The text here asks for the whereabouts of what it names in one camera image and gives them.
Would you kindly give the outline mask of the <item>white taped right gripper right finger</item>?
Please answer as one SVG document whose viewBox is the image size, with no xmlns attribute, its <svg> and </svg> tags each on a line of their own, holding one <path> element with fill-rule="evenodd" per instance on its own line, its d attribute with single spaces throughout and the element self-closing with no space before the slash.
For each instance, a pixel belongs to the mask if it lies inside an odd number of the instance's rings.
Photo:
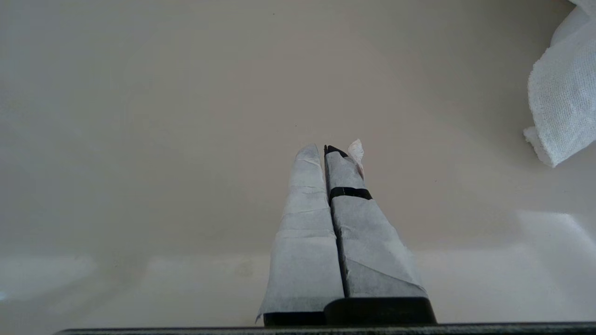
<svg viewBox="0 0 596 335">
<path fill-rule="evenodd" d="M 413 255 L 366 188 L 355 155 L 328 145 L 324 160 L 345 295 L 326 305 L 326 322 L 436 324 Z"/>
</svg>

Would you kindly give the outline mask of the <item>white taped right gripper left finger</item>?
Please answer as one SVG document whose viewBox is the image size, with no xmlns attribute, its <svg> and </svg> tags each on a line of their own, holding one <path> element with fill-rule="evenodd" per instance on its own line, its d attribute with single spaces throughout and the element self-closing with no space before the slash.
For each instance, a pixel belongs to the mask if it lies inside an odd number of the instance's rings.
<svg viewBox="0 0 596 335">
<path fill-rule="evenodd" d="M 323 326 L 325 307 L 344 296 L 321 157 L 311 144 L 292 164 L 257 318 L 266 326 Z"/>
</svg>

